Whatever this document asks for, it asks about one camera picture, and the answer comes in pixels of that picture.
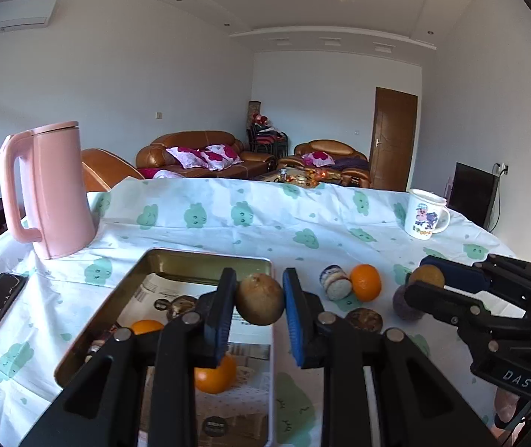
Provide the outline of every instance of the brown leather sofa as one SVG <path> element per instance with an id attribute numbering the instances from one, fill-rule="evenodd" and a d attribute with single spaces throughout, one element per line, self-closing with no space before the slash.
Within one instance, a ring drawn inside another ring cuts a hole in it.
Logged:
<path id="1" fill-rule="evenodd" d="M 315 139 L 308 143 L 296 145 L 293 156 L 287 156 L 278 160 L 278 169 L 284 168 L 285 166 L 304 167 L 305 161 L 303 161 L 301 156 L 314 151 L 324 151 L 334 158 L 334 160 L 341 158 L 360 158 L 367 161 L 367 157 L 363 153 L 358 152 L 345 143 L 334 141 L 333 139 Z M 369 188 L 371 186 L 371 174 L 368 171 L 359 168 L 345 168 L 341 173 L 343 177 L 350 176 L 351 179 L 354 178 L 353 182 L 358 180 L 360 188 Z"/>
<path id="2" fill-rule="evenodd" d="M 82 167 L 86 191 L 109 191 L 127 176 L 143 180 L 142 174 L 133 166 L 105 149 L 84 149 Z"/>
<path id="3" fill-rule="evenodd" d="M 166 152 L 167 148 L 174 148 L 175 146 L 202 149 L 217 144 L 231 146 L 239 154 L 243 163 L 234 164 L 222 171 L 210 171 L 205 168 L 185 170 L 174 156 Z M 187 177 L 248 179 L 273 170 L 276 166 L 276 159 L 270 154 L 245 151 L 241 141 L 224 131 L 181 131 L 154 139 L 151 144 L 137 153 L 135 164 L 137 168 L 161 168 Z"/>

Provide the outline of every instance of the black round label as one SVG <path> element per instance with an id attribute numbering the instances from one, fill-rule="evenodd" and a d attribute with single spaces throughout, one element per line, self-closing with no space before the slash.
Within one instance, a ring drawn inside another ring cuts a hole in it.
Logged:
<path id="1" fill-rule="evenodd" d="M 154 307 L 159 311 L 166 311 L 170 303 L 166 299 L 157 299 Z"/>
<path id="2" fill-rule="evenodd" d="M 209 437 L 222 437 L 228 431 L 226 420 L 221 416 L 209 416 L 204 420 L 201 428 Z"/>

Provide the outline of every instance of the tablecloth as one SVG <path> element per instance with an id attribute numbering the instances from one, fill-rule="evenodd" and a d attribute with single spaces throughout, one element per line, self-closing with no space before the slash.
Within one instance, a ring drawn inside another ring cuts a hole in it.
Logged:
<path id="1" fill-rule="evenodd" d="M 347 272 L 359 263 L 374 265 L 383 290 L 367 307 L 382 315 L 384 329 L 402 328 L 488 422 L 495 387 L 469 372 L 470 355 L 455 328 L 429 315 L 401 321 L 392 295 L 429 254 L 471 264 L 489 252 L 512 252 L 456 212 L 448 229 L 431 240 L 409 237 L 402 229 L 407 197 L 323 184 L 307 190 L 228 179 L 130 178 L 111 192 L 89 194 L 98 233 L 71 256 L 41 260 L 31 244 L 3 234 L 0 273 L 28 274 L 29 281 L 0 324 L 0 443 L 18 445 L 60 392 L 53 379 L 58 362 L 127 271 L 154 247 L 267 257 L 278 280 L 295 267 L 303 289 L 342 316 L 360 303 L 353 295 L 326 300 L 320 272 L 330 264 Z M 494 313 L 508 313 L 505 302 L 483 292 L 479 297 Z M 289 349 L 283 317 L 274 326 L 277 442 L 318 446 L 323 372 L 299 370 Z"/>

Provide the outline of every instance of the television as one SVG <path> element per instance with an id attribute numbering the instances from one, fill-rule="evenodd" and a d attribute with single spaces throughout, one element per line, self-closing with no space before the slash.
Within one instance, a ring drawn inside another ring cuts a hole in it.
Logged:
<path id="1" fill-rule="evenodd" d="M 498 184 L 495 174 L 457 162 L 448 206 L 488 230 Z"/>

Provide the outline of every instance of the pink pitcher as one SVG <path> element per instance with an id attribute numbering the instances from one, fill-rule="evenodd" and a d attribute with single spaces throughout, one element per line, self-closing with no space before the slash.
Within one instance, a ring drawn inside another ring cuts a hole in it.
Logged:
<path id="1" fill-rule="evenodd" d="M 19 242 L 34 242 L 41 259 L 65 257 L 87 246 L 96 230 L 83 184 L 76 121 L 7 136 L 0 150 L 0 183 L 7 228 Z M 19 159 L 29 228 L 20 221 L 14 163 Z"/>

